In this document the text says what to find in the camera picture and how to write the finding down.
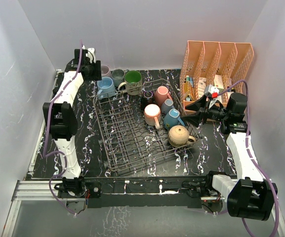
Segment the small grey-blue heart mug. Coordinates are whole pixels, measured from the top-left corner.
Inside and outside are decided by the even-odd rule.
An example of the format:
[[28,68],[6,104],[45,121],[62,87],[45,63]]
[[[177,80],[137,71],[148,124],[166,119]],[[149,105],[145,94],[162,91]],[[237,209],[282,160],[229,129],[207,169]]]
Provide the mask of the small grey-blue heart mug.
[[173,101],[166,99],[161,105],[161,114],[165,116],[171,109],[174,109]]

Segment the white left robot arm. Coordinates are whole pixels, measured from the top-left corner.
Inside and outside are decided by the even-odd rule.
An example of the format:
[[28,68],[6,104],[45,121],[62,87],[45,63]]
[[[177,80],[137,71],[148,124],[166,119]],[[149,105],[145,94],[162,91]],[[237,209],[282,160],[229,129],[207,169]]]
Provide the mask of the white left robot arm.
[[62,177],[71,180],[81,174],[75,148],[78,121],[73,111],[74,100],[84,81],[102,79],[101,61],[96,59],[94,48],[82,46],[74,54],[74,59],[66,65],[60,87],[54,91],[54,98],[42,107],[46,134],[51,135],[59,151]]

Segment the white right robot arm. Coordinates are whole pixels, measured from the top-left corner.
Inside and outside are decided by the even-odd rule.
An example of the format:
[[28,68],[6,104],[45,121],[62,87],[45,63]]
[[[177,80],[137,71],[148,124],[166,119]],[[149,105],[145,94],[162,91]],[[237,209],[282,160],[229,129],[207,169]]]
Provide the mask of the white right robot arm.
[[237,182],[223,172],[211,171],[208,174],[210,180],[204,184],[205,192],[210,196],[220,193],[226,199],[232,217],[268,220],[274,205],[273,195],[278,189],[256,167],[257,160],[248,141],[247,96],[231,93],[227,105],[223,106],[214,92],[185,108],[193,113],[182,119],[194,126],[204,124],[208,119],[220,122],[221,132],[228,136],[226,143],[236,166]]

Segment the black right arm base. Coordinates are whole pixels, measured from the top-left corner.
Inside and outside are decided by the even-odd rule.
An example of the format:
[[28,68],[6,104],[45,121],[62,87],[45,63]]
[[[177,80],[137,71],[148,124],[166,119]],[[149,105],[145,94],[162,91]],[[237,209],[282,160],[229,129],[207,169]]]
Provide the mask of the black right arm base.
[[210,171],[205,177],[202,177],[199,181],[183,181],[182,188],[186,189],[186,194],[189,197],[195,198],[198,195],[202,197],[208,195],[215,197],[212,201],[220,201],[221,194],[219,191],[212,187],[212,180],[214,175],[224,175],[225,172]]

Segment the light blue mug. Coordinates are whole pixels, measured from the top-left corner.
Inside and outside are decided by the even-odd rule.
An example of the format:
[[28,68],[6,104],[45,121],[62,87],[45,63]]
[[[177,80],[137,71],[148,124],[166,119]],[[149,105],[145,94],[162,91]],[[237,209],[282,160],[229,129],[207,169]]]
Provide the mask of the light blue mug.
[[113,97],[116,93],[114,82],[110,77],[103,77],[97,82],[97,97],[98,99]]

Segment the tan brown mug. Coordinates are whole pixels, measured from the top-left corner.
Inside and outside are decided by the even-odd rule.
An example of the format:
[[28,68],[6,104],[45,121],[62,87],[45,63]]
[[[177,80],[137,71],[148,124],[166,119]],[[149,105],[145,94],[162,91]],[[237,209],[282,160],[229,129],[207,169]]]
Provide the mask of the tan brown mug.
[[186,127],[181,125],[173,126],[168,132],[168,141],[173,147],[194,144],[197,139],[191,136]]

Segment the cream scalloped mug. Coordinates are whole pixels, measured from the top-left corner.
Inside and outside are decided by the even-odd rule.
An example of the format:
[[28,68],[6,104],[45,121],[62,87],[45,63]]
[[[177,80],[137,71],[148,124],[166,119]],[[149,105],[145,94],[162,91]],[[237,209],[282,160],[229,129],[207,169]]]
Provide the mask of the cream scalloped mug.
[[140,100],[140,108],[142,111],[150,105],[154,103],[154,94],[152,91],[144,91],[141,100]]

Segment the white mug green inside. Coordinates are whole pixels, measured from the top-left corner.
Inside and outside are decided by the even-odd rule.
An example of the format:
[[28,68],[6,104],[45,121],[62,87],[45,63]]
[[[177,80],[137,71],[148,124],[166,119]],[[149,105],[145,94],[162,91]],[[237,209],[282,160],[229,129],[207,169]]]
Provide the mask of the white mug green inside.
[[135,96],[140,94],[142,84],[142,75],[139,71],[128,71],[124,76],[124,82],[118,86],[118,91],[120,91],[121,87],[125,86],[127,94]]

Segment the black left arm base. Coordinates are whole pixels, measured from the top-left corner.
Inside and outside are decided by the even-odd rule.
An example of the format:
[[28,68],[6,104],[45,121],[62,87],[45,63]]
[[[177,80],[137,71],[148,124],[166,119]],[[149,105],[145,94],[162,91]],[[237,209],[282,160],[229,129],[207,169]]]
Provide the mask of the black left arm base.
[[67,179],[55,184],[60,198],[99,198],[101,197],[101,184],[99,182],[85,181],[83,177]]

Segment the peach pink speckled mug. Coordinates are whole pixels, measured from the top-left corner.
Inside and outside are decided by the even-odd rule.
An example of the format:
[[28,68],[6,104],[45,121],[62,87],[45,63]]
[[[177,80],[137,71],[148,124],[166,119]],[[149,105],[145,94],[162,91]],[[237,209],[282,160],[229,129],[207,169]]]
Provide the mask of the peach pink speckled mug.
[[148,125],[160,129],[161,110],[159,106],[156,104],[147,105],[144,109],[144,119]]

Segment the teal floral mug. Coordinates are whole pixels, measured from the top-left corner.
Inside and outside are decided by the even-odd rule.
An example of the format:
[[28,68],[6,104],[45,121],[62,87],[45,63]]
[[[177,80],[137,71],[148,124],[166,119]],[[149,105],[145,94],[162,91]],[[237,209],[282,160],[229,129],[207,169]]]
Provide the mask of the teal floral mug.
[[163,119],[163,125],[166,130],[170,130],[176,125],[186,126],[180,117],[180,112],[177,109],[170,109]]

